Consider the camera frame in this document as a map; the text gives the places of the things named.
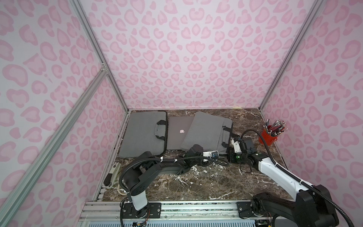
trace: pink leopard print wall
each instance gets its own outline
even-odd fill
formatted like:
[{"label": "pink leopard print wall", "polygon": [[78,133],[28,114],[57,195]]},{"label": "pink leopard print wall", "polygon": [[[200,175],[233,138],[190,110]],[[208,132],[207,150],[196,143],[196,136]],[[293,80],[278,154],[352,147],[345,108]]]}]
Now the pink leopard print wall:
[{"label": "pink leopard print wall", "polygon": [[99,69],[67,0],[0,2],[0,206]]},{"label": "pink leopard print wall", "polygon": [[9,227],[75,226],[102,180],[124,114],[105,78]]},{"label": "pink leopard print wall", "polygon": [[81,0],[129,108],[258,107],[313,0]]},{"label": "pink leopard print wall", "polygon": [[362,11],[362,1],[327,2],[263,111],[288,124],[277,143],[292,172],[327,187],[355,226],[363,226]]}]

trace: black cable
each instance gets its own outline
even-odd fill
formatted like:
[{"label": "black cable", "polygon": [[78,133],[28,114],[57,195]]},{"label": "black cable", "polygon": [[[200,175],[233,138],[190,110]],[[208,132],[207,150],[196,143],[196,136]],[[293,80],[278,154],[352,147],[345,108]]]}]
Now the black cable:
[{"label": "black cable", "polygon": [[250,165],[248,165],[250,167],[250,171],[249,172],[246,172],[246,171],[243,171],[242,168],[241,168],[241,164],[240,164],[240,170],[244,173],[252,173],[252,167]]},{"label": "black cable", "polygon": [[[221,158],[218,158],[218,157],[211,158],[211,157],[203,157],[203,156],[190,156],[190,157],[177,158],[177,160],[189,160],[189,159],[199,159],[199,158],[207,159],[207,160],[212,161],[212,162],[214,162],[216,164],[219,164],[221,166],[229,166],[229,162],[227,162],[227,161],[225,161],[225,160],[223,160]],[[143,162],[149,162],[149,161],[161,162],[161,159],[160,158],[144,158],[144,159],[141,159],[141,160],[127,166],[120,175],[119,184],[126,191],[130,202],[132,202],[132,199],[131,199],[131,195],[129,193],[129,189],[126,187],[126,185],[123,184],[122,179],[125,176],[125,174],[127,173],[127,171],[129,171],[132,167],[134,167],[136,165],[139,165],[139,164],[141,164]],[[163,162],[175,162],[175,160],[174,159],[172,159],[172,160],[163,160]]]},{"label": "black cable", "polygon": [[241,217],[240,217],[240,218],[241,218],[241,219],[247,219],[247,218],[252,217],[252,216],[253,216],[253,214],[254,214],[254,213],[252,212],[252,214],[251,214],[250,216],[248,216],[248,217],[246,217],[246,218],[241,218]]},{"label": "black cable", "polygon": [[203,161],[203,159],[200,161],[200,165],[202,166],[202,167],[207,167],[207,166],[209,166],[210,164],[212,164],[212,161]]},{"label": "black cable", "polygon": [[121,202],[120,202],[120,223],[121,223],[121,227],[125,227],[124,225],[123,225],[123,221],[122,221],[122,213],[123,213],[123,205],[124,205],[124,203],[126,202],[126,200],[127,200],[127,197],[126,198],[124,198]]},{"label": "black cable", "polygon": [[272,218],[272,221],[271,221],[271,227],[275,227],[275,220],[276,220],[276,218],[277,217],[279,217],[280,215],[278,215],[278,214],[275,214],[274,216],[273,216],[273,218]]},{"label": "black cable", "polygon": [[273,159],[273,156],[272,156],[272,154],[271,154],[271,151],[270,151],[270,149],[269,149],[269,146],[267,145],[267,143],[266,143],[266,141],[265,141],[265,139],[263,138],[263,136],[261,135],[261,133],[260,132],[258,132],[257,130],[255,130],[255,129],[247,129],[246,131],[244,131],[243,133],[242,133],[242,135],[241,135],[241,139],[243,139],[243,136],[247,133],[247,132],[249,132],[249,131],[253,131],[253,132],[255,132],[260,138],[261,138],[261,140],[262,140],[262,142],[264,143],[264,146],[265,146],[265,149],[266,149],[266,151],[267,151],[267,154],[268,154],[268,156],[269,156],[269,158],[271,159],[271,161],[272,161],[272,163],[273,164],[276,164],[276,161]]},{"label": "black cable", "polygon": [[267,146],[267,143],[265,141],[265,139],[263,138],[263,136],[256,131],[255,129],[247,129],[246,131],[244,131],[241,135],[241,139],[243,138],[243,136],[249,132],[249,131],[253,131],[255,132],[262,140],[262,142],[265,145],[265,149],[267,151],[267,154],[269,156],[269,158],[271,159],[272,163],[279,168],[282,172],[286,173],[289,177],[291,177],[292,179],[294,179],[295,181],[299,182],[301,185],[305,186],[306,188],[312,190],[315,194],[319,195],[320,197],[322,197],[323,199],[325,199],[328,203],[330,203],[331,205],[333,205],[333,207],[343,216],[343,218],[345,219],[345,221],[347,222],[349,227],[354,227],[354,224],[352,222],[352,220],[349,218],[349,216],[336,204],[334,203],[333,200],[331,200],[330,198],[328,198],[326,195],[322,194],[320,191],[318,191],[317,189],[313,188],[312,186],[308,185],[307,183],[305,183],[302,179],[298,178],[297,176],[295,176],[294,174],[290,173],[289,171],[287,171],[285,168],[283,168],[282,166],[280,166],[280,164],[276,163],[276,161],[273,159],[273,156],[271,154],[271,151],[269,149],[269,147]]}]

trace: metal bracket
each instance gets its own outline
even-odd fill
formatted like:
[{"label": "metal bracket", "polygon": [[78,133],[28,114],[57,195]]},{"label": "metal bracket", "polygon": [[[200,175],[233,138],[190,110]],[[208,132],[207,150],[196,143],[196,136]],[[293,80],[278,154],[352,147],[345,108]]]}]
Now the metal bracket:
[{"label": "metal bracket", "polygon": [[238,216],[242,219],[246,219],[249,217],[257,217],[253,214],[251,210],[251,202],[237,202],[237,211]]},{"label": "metal bracket", "polygon": [[[149,203],[149,210],[150,210],[150,218],[160,218],[161,213],[161,203]],[[132,203],[125,203],[123,205],[123,211],[122,211],[123,218],[142,218],[138,216],[138,212],[134,209],[134,206]]]},{"label": "metal bracket", "polygon": [[106,69],[106,64],[105,63],[101,63],[101,70],[104,71]]}]

